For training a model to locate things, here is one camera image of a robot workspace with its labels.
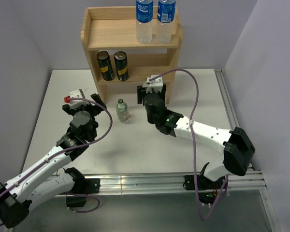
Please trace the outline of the black can yellow label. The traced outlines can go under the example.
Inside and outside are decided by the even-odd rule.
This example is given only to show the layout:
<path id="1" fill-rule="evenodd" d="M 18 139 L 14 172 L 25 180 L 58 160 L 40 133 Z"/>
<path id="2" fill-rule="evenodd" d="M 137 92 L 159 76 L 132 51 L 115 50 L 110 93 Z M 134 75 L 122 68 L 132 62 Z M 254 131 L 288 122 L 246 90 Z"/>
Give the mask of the black can yellow label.
<path id="1" fill-rule="evenodd" d="M 118 51 L 114 54 L 116 74 L 119 81 L 127 81 L 129 78 L 127 54 Z"/>

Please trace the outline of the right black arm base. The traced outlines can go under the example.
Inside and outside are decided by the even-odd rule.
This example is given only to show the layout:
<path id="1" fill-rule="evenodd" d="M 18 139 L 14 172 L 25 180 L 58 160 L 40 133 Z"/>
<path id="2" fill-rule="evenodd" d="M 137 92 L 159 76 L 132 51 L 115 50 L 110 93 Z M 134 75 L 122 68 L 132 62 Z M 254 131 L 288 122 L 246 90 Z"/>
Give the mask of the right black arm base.
<path id="1" fill-rule="evenodd" d="M 199 175 L 197 175 L 197 181 L 199 201 L 201 204 L 207 205 L 212 205 L 215 202 L 220 189 L 223 187 L 223 190 L 226 190 L 229 183 L 229 181 L 226 180 L 226 177 L 221 177 L 213 182 Z M 183 188 L 187 191 L 195 190 L 194 175 L 191 174 L 184 176 Z"/>

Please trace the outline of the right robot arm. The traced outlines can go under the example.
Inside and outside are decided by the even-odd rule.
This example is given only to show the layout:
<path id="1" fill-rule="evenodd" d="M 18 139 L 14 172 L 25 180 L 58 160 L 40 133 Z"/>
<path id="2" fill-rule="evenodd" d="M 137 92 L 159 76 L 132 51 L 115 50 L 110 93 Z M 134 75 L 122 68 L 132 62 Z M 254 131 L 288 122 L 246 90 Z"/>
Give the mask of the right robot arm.
<path id="1" fill-rule="evenodd" d="M 219 159 L 203 166 L 198 177 L 201 186 L 211 188 L 228 174 L 246 175 L 255 153 L 247 133 L 240 127 L 215 128 L 171 111 L 165 105 L 165 92 L 165 84 L 155 87 L 145 83 L 137 87 L 137 102 L 145 107 L 148 123 L 165 135 L 195 140 L 221 153 Z"/>

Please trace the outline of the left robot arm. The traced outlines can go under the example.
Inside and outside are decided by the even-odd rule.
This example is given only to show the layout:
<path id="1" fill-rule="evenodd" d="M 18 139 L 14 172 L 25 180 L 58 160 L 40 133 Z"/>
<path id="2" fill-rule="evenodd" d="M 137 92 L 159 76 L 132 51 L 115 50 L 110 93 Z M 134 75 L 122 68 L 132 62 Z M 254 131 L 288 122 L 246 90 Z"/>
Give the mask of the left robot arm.
<path id="1" fill-rule="evenodd" d="M 64 101 L 63 111 L 73 117 L 67 132 L 34 165 L 6 182 L 0 181 L 0 227 L 17 226 L 30 211 L 58 194 L 80 194 L 86 189 L 85 177 L 76 168 L 66 169 L 53 180 L 48 177 L 99 141 L 95 117 L 107 107 L 98 94 L 87 100 L 79 89 Z"/>

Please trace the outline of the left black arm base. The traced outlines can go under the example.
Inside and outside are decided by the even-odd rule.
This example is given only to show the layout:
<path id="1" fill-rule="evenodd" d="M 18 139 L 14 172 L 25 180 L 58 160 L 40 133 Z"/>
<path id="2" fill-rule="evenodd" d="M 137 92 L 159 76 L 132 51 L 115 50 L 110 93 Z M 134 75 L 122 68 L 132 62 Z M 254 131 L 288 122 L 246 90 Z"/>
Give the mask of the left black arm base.
<path id="1" fill-rule="evenodd" d="M 98 178 L 85 178 L 83 181 L 76 182 L 72 190 L 68 192 L 69 196 L 66 196 L 65 203 L 66 206 L 77 213 L 87 213 L 92 212 L 99 208 L 101 202 L 95 196 L 90 196 L 90 194 L 99 193 L 101 180 Z M 89 200 L 93 200 L 97 203 L 93 209 L 90 210 L 78 210 L 78 208 L 83 208 Z"/>

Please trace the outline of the clear glass bottle green cap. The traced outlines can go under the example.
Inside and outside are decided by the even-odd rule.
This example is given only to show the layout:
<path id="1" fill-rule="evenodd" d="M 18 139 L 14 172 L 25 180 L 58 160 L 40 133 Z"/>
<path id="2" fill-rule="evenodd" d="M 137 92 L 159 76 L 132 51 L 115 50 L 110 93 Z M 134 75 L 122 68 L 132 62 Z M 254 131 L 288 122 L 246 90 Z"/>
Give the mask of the clear glass bottle green cap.
<path id="1" fill-rule="evenodd" d="M 117 101 L 116 115 L 121 122 L 125 122 L 129 119 L 128 105 L 124 102 L 123 99 L 118 99 Z"/>

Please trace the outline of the blue label water bottle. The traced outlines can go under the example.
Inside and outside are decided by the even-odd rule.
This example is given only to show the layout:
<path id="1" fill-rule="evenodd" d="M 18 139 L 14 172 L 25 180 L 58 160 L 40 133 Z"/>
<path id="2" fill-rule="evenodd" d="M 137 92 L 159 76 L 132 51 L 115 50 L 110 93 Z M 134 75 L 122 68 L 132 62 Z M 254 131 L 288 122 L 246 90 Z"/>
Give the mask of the blue label water bottle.
<path id="1" fill-rule="evenodd" d="M 158 1 L 156 38 L 162 44 L 171 41 L 175 12 L 175 0 Z"/>

